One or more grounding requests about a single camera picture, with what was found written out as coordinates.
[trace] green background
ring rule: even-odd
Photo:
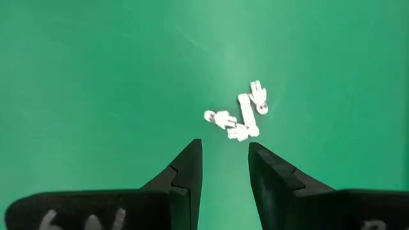
[[[257,141],[334,188],[409,188],[407,0],[0,0],[0,210],[138,188],[203,139],[200,229],[261,229]],[[203,119],[259,79],[244,142]]]

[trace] small white object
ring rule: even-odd
[[[250,99],[256,105],[257,112],[264,115],[268,113],[267,101],[267,91],[265,88],[261,87],[259,80],[250,83],[251,93],[249,93]]]
[[[102,230],[101,222],[96,215],[92,214],[88,217],[84,230]]]
[[[39,230],[48,230],[52,228],[51,222],[54,220],[54,217],[56,217],[57,213],[55,210],[49,210],[47,214],[44,215],[40,227],[38,228]]]
[[[237,141],[242,142],[249,138],[249,130],[245,125],[236,124],[236,127],[228,129],[229,139],[237,139]]]
[[[127,211],[125,211],[123,208],[119,208],[116,211],[115,220],[114,220],[114,223],[112,224],[111,229],[121,230],[126,216],[127,216]]]
[[[251,108],[250,98],[247,93],[238,95],[238,101],[242,110],[242,116],[244,125],[247,127],[249,135],[251,137],[257,137],[259,135],[259,129],[254,118],[253,109]]]
[[[205,120],[216,123],[222,129],[226,129],[226,127],[235,127],[237,123],[237,118],[230,116],[228,111],[206,111],[204,112]]]

